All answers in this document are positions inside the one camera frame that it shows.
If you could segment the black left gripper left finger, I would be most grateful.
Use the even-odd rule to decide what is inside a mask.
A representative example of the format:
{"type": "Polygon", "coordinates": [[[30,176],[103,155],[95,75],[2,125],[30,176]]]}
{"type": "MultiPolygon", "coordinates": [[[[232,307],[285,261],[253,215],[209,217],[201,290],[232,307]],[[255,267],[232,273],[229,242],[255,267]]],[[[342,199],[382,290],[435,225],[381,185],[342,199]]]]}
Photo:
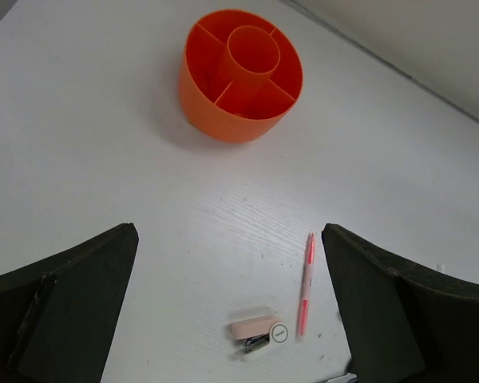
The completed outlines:
{"type": "Polygon", "coordinates": [[[0,382],[99,382],[136,258],[122,223],[0,275],[0,382]]]}

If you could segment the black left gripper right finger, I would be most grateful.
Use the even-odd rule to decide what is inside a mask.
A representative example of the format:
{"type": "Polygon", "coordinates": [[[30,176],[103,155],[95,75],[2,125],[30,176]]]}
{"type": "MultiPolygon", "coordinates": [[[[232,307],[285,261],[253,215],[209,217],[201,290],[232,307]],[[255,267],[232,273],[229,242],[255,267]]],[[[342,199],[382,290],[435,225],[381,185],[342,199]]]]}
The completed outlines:
{"type": "Polygon", "coordinates": [[[360,382],[479,382],[479,284],[328,223],[322,241],[360,382]]]}

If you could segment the pink white pen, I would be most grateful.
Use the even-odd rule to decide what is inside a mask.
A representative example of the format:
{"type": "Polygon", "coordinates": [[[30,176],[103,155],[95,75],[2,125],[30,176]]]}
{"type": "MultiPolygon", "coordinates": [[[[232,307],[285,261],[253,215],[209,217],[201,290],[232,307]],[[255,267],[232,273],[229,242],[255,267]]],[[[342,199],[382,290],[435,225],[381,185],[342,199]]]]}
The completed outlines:
{"type": "Polygon", "coordinates": [[[307,239],[307,247],[303,264],[303,278],[300,291],[298,321],[296,328],[296,340],[298,342],[303,341],[307,330],[314,261],[315,234],[310,233],[307,239]]]}

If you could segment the pink white mini stapler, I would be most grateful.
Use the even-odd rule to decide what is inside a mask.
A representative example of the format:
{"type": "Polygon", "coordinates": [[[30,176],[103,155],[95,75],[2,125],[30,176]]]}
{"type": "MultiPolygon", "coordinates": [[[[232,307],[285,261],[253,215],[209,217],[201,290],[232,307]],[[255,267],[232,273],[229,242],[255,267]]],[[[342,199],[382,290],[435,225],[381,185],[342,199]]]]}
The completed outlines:
{"type": "Polygon", "coordinates": [[[287,344],[290,332],[276,312],[266,306],[232,314],[225,327],[234,347],[233,360],[252,361],[287,344]]]}

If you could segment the orange round desk organizer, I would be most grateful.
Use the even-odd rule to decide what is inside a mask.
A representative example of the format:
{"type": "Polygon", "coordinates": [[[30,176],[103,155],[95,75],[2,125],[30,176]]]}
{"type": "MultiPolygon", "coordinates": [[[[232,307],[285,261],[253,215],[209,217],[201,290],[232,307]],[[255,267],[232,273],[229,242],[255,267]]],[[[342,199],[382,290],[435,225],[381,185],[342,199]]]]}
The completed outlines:
{"type": "Polygon", "coordinates": [[[178,96],[187,121],[225,143],[272,129],[297,103],[303,67],[291,41],[244,10],[204,15],[188,32],[178,96]]]}

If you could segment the black handled scissors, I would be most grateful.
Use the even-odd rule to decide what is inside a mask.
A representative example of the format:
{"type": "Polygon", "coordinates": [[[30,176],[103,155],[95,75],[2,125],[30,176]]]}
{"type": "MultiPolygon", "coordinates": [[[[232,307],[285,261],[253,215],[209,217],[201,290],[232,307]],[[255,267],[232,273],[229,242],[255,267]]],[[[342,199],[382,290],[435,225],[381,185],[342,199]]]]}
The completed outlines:
{"type": "Polygon", "coordinates": [[[353,373],[346,373],[337,377],[330,377],[321,383],[355,383],[358,381],[357,375],[353,373]]]}

